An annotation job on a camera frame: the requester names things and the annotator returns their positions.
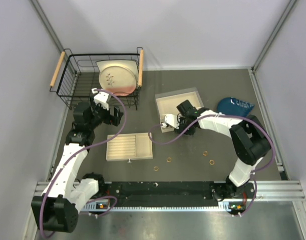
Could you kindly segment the beige ring slot tray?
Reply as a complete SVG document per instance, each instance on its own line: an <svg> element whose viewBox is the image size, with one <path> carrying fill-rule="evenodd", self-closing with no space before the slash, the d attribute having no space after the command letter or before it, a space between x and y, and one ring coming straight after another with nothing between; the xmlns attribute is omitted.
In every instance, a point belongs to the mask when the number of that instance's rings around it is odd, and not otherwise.
<svg viewBox="0 0 306 240"><path fill-rule="evenodd" d="M150 160L153 158L151 134L120 134L107 142L106 161Z"/></svg>

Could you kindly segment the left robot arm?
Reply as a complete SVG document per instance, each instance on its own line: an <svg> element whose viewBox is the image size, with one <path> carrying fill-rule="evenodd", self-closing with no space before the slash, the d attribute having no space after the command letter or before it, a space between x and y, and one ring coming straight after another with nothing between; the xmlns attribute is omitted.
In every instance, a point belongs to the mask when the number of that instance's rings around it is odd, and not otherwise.
<svg viewBox="0 0 306 240"><path fill-rule="evenodd" d="M91 197L101 198L105 195L106 186L99 182L96 175L82 179L77 187L73 184L90 148L100 145L94 143L95 128L101 124L124 126L127 112L118 107L110 112L103 104L94 103L91 99L74 107L73 118L55 173L43 193L34 196L31 202L37 227L46 239L46 232L73 232L79 213Z"/></svg>

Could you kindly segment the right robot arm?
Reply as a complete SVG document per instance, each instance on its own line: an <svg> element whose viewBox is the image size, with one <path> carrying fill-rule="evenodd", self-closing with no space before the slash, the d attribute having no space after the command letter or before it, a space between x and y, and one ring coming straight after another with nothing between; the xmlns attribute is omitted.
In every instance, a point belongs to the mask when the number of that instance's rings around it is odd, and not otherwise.
<svg viewBox="0 0 306 240"><path fill-rule="evenodd" d="M217 192L223 196L239 197L256 166L272 149L272 141L257 117L228 116L205 107L197 109L188 100L179 104L177 110L178 115L167 114L164 120L178 134L193 135L199 128L231 138L237 161L224 186Z"/></svg>

